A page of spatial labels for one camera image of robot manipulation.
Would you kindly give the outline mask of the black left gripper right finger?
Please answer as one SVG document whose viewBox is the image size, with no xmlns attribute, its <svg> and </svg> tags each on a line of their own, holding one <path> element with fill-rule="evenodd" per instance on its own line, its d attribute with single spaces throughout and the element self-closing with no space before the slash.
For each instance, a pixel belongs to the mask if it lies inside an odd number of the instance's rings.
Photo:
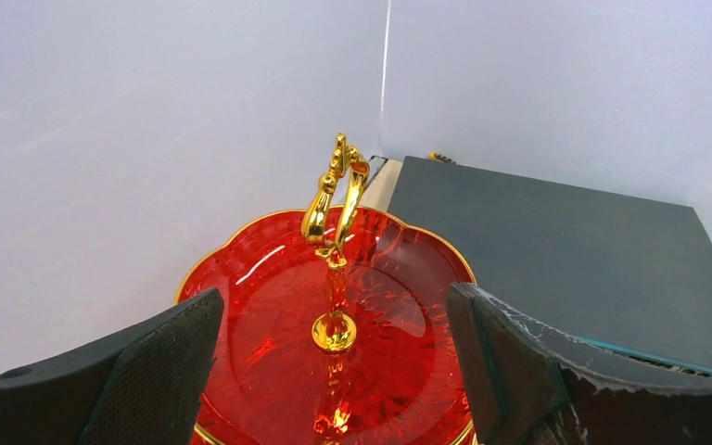
<svg viewBox="0 0 712 445">
<path fill-rule="evenodd" d="M 712 377 L 595 347 L 470 283 L 447 313 L 481 444 L 712 444 Z"/>
</svg>

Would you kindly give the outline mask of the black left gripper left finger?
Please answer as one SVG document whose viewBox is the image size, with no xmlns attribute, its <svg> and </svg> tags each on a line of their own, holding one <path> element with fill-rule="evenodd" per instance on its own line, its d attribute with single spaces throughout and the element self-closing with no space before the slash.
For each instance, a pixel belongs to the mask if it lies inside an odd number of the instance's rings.
<svg viewBox="0 0 712 445">
<path fill-rule="evenodd" d="M 223 319 L 208 289 L 0 375 L 0 444 L 187 444 Z"/>
</svg>

